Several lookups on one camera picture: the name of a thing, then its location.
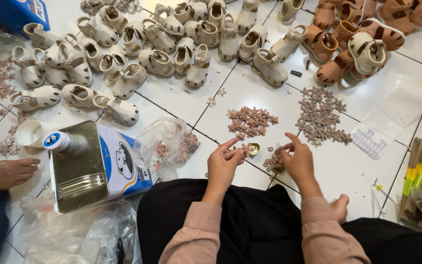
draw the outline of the white plastic cup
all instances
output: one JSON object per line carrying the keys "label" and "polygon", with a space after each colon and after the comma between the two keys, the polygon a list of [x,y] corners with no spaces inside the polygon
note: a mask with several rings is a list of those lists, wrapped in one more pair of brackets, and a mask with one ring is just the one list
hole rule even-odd
{"label": "white plastic cup", "polygon": [[15,140],[22,146],[44,148],[43,137],[45,134],[58,128],[50,123],[29,119],[20,124],[15,133]]}

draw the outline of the hand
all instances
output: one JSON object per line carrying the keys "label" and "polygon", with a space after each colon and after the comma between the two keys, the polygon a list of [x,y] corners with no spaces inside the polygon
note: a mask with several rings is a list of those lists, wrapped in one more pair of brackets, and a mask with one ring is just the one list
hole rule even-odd
{"label": "hand", "polygon": [[20,159],[0,161],[0,190],[7,190],[25,183],[38,170],[39,159]]}
{"label": "hand", "polygon": [[246,157],[243,149],[227,151],[239,141],[233,138],[218,147],[208,158],[208,187],[201,201],[221,206],[224,194],[234,179],[235,169]]}
{"label": "hand", "polygon": [[293,155],[282,151],[284,166],[290,177],[294,180],[301,192],[302,198],[312,196],[322,196],[320,186],[315,180],[314,175],[314,162],[312,160],[312,152],[308,148],[307,144],[297,138],[296,135],[291,133],[285,133],[287,137],[292,140],[292,143],[286,144],[283,149],[289,149],[290,152],[294,152]]}

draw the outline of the blue box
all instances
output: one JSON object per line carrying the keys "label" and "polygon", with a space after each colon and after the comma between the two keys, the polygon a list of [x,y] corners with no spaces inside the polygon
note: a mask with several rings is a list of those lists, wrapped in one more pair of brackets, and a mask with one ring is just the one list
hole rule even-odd
{"label": "blue box", "polygon": [[0,0],[0,22],[21,34],[28,23],[42,24],[45,31],[50,30],[46,5],[42,0]]}

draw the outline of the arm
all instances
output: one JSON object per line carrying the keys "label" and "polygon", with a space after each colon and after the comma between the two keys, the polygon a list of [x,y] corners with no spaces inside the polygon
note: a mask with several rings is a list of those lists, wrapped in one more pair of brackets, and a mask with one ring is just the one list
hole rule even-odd
{"label": "arm", "polygon": [[235,169],[243,163],[242,149],[227,152],[239,139],[227,141],[208,159],[208,186],[201,202],[191,203],[183,227],[175,233],[159,263],[216,263],[220,241],[221,204]]}
{"label": "arm", "polygon": [[25,183],[38,170],[39,159],[0,161],[0,190],[7,190]]}
{"label": "arm", "polygon": [[288,173],[296,182],[302,196],[302,252],[304,261],[312,263],[370,263],[362,246],[339,225],[335,213],[323,197],[315,180],[312,152],[293,134],[293,141],[282,152]]}

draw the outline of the black skirt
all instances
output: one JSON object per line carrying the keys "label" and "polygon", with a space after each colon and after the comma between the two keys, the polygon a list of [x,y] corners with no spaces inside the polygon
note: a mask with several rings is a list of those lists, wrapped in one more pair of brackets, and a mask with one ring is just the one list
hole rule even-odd
{"label": "black skirt", "polygon": [[[182,228],[190,204],[201,201],[206,179],[155,184],[138,207],[144,264],[156,264]],[[353,235],[372,263],[422,263],[422,233],[383,219],[361,218],[341,227]],[[222,202],[217,263],[304,263],[301,210],[281,185],[266,191],[231,186]]]}

